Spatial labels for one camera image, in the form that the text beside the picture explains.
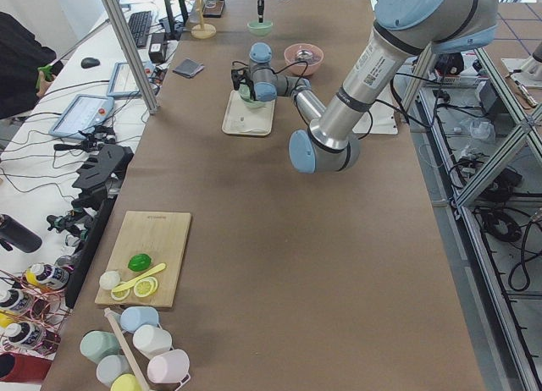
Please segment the green bowl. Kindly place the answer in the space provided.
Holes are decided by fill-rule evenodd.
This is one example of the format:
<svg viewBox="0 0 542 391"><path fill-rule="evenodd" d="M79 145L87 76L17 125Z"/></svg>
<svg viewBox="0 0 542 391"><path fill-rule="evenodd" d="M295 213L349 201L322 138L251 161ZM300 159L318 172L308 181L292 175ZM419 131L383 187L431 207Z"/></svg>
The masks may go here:
<svg viewBox="0 0 542 391"><path fill-rule="evenodd" d="M266 103L251 98L251 89L248 85L241 84L238 90L238 94L241 98L241 101L245 104L246 107L250 109L257 109L265 107Z"/></svg>
<svg viewBox="0 0 542 391"><path fill-rule="evenodd" d="M271 33L274 23L270 20L264 20L262 22L253 20L248 22L246 26L250 34L258 37L264 37Z"/></svg>

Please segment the cream serving tray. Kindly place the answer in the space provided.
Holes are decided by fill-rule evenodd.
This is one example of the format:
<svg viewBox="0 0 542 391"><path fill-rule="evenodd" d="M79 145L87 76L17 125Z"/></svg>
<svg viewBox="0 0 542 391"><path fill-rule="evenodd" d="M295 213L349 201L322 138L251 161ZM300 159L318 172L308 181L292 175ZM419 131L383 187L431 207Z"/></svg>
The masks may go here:
<svg viewBox="0 0 542 391"><path fill-rule="evenodd" d="M267 136L273 126L275 101L246 102L232 90L221 126L227 135Z"/></svg>

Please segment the wooden mug tree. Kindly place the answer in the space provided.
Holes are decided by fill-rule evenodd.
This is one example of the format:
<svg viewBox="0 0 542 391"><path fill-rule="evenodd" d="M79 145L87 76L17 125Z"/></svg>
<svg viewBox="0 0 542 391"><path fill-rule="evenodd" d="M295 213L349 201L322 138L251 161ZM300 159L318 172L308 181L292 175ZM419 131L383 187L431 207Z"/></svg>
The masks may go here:
<svg viewBox="0 0 542 391"><path fill-rule="evenodd" d="M203 15L205 2L206 0L195 0L193 10L196 13L193 16L197 17L197 22L190 26L191 36L199 40L209 39L216 34L216 28L205 21Z"/></svg>

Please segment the black power adapter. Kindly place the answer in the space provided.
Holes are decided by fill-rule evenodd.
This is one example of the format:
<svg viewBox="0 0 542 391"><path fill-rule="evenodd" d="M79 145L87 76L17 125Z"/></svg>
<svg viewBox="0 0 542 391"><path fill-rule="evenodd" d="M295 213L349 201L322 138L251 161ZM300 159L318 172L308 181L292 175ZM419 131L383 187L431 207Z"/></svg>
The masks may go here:
<svg viewBox="0 0 542 391"><path fill-rule="evenodd" d="M168 37L165 32L151 34L151 41L148 48L148 56L153 63L164 63L168 49Z"/></svg>

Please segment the teach pendant tablet far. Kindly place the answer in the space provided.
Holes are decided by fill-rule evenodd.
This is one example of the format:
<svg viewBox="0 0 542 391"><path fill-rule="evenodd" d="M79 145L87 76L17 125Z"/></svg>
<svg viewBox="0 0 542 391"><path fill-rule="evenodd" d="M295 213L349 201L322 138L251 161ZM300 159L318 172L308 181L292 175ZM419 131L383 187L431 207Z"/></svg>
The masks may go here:
<svg viewBox="0 0 542 391"><path fill-rule="evenodd" d="M127 62L115 63L108 82L107 96L113 99L125 99L138 97L140 94L129 64Z"/></svg>

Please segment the black computer mouse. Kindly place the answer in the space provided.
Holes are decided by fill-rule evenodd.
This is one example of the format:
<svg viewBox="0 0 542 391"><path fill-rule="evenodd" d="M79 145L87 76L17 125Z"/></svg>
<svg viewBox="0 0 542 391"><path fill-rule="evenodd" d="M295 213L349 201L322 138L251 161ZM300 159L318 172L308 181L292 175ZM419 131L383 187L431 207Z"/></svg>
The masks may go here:
<svg viewBox="0 0 542 391"><path fill-rule="evenodd" d="M101 62L97 58L92 58L92 57L83 58L80 62L80 66L83 69L94 68L96 66L99 66L100 64Z"/></svg>

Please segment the teach pendant tablet near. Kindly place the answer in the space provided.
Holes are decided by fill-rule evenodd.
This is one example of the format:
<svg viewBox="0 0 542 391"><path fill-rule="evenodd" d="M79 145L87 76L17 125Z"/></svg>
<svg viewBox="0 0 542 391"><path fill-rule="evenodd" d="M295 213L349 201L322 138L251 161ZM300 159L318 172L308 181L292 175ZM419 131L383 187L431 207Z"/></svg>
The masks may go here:
<svg viewBox="0 0 542 391"><path fill-rule="evenodd" d="M102 124L112 112L114 99L110 96L79 94L59 116L48 134L57 138L83 140Z"/></svg>

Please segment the green lime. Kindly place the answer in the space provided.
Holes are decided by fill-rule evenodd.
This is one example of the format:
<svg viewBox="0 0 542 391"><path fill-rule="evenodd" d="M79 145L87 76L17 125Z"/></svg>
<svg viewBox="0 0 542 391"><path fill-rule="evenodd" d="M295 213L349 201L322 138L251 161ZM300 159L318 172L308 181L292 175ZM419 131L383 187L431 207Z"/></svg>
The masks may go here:
<svg viewBox="0 0 542 391"><path fill-rule="evenodd" d="M152 258L148 254L139 253L129 259L127 267L132 272L142 272L147 270L151 264Z"/></svg>

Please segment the wooden cutting board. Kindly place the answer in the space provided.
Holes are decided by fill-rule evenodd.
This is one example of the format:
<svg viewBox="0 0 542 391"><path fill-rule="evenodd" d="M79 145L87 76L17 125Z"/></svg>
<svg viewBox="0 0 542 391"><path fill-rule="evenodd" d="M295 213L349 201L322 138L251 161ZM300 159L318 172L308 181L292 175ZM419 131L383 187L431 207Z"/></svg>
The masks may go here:
<svg viewBox="0 0 542 391"><path fill-rule="evenodd" d="M172 307L190 225L188 212L128 211L105 271L132 286L116 295L99 289L95 303Z"/></svg>

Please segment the lemon slice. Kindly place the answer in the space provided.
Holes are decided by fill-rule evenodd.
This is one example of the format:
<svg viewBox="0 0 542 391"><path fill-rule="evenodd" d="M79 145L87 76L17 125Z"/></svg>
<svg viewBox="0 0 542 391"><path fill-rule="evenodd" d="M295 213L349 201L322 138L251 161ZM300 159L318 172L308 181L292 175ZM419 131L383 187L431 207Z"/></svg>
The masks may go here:
<svg viewBox="0 0 542 391"><path fill-rule="evenodd" d="M127 299L130 296L130 291L131 289L123 289L123 290L118 290L118 291L111 290L110 296L114 301L120 302L122 300Z"/></svg>
<svg viewBox="0 0 542 391"><path fill-rule="evenodd" d="M140 299L146 298L155 294L157 290L158 290L158 280L153 276L149 276L149 277L138 280L133 287L133 293L135 297L140 298Z"/></svg>

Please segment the blue cup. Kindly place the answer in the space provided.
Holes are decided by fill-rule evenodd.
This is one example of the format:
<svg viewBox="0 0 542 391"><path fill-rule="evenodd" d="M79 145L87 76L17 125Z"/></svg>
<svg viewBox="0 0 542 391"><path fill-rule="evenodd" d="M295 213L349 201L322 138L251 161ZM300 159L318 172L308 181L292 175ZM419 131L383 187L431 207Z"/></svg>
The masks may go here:
<svg viewBox="0 0 542 391"><path fill-rule="evenodd" d="M159 325L158 311L152 306L131 306L120 316L120 326L123 330L134 333L143 325L157 327Z"/></svg>

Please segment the black water bottle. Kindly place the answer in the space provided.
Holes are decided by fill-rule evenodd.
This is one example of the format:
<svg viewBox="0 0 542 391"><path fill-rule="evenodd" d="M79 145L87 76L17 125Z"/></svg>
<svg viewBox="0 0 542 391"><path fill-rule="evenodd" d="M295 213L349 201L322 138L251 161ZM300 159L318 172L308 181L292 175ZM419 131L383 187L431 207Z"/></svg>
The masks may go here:
<svg viewBox="0 0 542 391"><path fill-rule="evenodd" d="M1 215L1 246L6 251L17 248L24 253L37 251L41 238L7 214Z"/></svg>

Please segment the yellow paint bottle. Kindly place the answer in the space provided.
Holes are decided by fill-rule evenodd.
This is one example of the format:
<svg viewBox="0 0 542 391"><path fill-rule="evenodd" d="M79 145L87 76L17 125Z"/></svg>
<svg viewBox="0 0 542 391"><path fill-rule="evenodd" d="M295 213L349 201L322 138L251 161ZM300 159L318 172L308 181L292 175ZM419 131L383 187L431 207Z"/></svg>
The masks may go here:
<svg viewBox="0 0 542 391"><path fill-rule="evenodd" d="M31 284L50 290L61 290L69 281L68 271L46 263L37 263L30 266L25 275Z"/></svg>

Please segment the green cup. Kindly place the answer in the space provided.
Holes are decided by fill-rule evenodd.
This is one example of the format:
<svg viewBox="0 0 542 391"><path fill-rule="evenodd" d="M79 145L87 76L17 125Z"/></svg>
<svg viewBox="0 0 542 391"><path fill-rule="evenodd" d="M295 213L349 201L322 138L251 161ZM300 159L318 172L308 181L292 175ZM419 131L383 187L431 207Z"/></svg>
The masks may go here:
<svg viewBox="0 0 542 391"><path fill-rule="evenodd" d="M110 332L90 331L80 341L80 353L95 364L106 356L118 354L119 351L119 341Z"/></svg>

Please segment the aluminium frame post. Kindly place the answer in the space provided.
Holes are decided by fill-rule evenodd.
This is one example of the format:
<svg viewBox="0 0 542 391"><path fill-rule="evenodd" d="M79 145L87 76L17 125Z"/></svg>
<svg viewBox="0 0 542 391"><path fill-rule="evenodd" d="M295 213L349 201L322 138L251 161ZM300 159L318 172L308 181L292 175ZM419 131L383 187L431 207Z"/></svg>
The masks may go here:
<svg viewBox="0 0 542 391"><path fill-rule="evenodd" d="M158 110L158 101L143 68L141 57L137 51L136 44L130 33L129 26L126 23L119 2L118 0L101 1L107 12L126 62L134 76L141 97L146 104L147 110L150 115L154 115Z"/></svg>

